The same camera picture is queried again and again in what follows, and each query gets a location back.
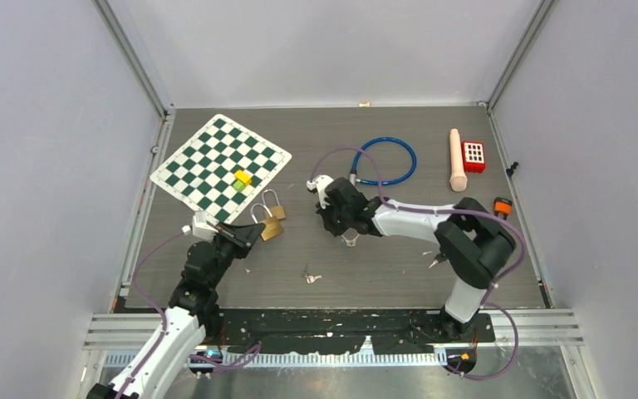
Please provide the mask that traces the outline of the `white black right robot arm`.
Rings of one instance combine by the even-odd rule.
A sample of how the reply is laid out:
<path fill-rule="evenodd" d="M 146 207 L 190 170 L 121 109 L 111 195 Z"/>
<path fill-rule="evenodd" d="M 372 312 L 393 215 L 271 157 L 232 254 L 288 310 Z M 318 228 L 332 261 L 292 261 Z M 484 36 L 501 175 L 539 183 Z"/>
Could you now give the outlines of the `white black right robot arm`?
<path fill-rule="evenodd" d="M 309 180 L 307 190 L 317 195 L 317 214 L 324 229 L 334 236 L 353 229 L 359 235 L 400 236 L 437 244 L 437 261 L 449 262 L 457 276 L 442 307 L 442 333 L 457 342 L 474 330 L 474 316 L 486 293 L 517 248 L 502 219 L 469 197 L 442 206 L 367 199 L 348 179 L 328 175 Z"/>

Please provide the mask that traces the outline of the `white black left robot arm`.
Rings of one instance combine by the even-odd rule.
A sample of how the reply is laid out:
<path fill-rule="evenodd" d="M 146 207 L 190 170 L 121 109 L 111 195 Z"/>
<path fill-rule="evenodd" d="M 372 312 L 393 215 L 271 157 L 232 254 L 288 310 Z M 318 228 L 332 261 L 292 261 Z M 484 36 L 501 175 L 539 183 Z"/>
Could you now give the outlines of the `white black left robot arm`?
<path fill-rule="evenodd" d="M 150 303 L 160 316 L 150 338 L 122 372 L 107 384 L 96 383 L 87 396 L 164 397 L 194 357 L 194 349 L 220 337 L 223 318 L 216 288 L 233 261 L 248 256 L 264 228 L 263 223 L 219 223 L 205 229 L 208 239 L 189 247 L 181 279 L 167 308 Z"/>

